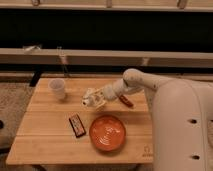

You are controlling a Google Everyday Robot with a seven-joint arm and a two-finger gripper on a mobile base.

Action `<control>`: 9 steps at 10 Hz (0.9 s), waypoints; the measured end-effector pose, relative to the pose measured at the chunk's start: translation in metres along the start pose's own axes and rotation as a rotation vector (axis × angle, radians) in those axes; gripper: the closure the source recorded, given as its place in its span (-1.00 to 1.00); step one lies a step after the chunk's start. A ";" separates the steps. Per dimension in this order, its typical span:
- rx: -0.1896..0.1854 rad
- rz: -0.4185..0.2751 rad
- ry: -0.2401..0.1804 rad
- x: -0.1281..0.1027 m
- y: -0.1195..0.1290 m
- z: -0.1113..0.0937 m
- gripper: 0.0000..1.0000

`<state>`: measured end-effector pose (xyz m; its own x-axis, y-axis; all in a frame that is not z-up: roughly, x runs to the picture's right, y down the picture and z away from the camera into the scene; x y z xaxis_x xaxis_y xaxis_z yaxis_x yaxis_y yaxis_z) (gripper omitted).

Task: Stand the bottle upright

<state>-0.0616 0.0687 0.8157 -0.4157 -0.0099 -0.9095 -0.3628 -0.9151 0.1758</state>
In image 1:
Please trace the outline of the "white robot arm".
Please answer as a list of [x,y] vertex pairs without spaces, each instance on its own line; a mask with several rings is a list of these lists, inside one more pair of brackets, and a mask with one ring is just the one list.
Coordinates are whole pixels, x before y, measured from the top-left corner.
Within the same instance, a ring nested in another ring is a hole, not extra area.
[[127,69],[121,79],[106,84],[101,88],[88,88],[82,98],[84,106],[100,108],[106,102],[114,101],[122,95],[138,93],[145,91],[145,95],[149,96],[148,108],[153,106],[154,94],[159,87],[169,81],[171,77],[148,74],[138,69]]

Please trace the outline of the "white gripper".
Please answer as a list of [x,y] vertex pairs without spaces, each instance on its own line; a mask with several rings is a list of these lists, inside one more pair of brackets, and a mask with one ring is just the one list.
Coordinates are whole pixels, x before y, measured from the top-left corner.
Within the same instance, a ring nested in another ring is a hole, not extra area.
[[[106,85],[101,88],[101,93],[105,100],[107,101],[113,101],[117,98],[117,95],[115,94],[113,87],[111,85]],[[99,98],[99,90],[95,88],[88,88],[86,91],[86,97],[87,98]],[[106,103],[105,100],[93,100],[90,102],[89,107],[94,109],[100,109],[103,107]]]

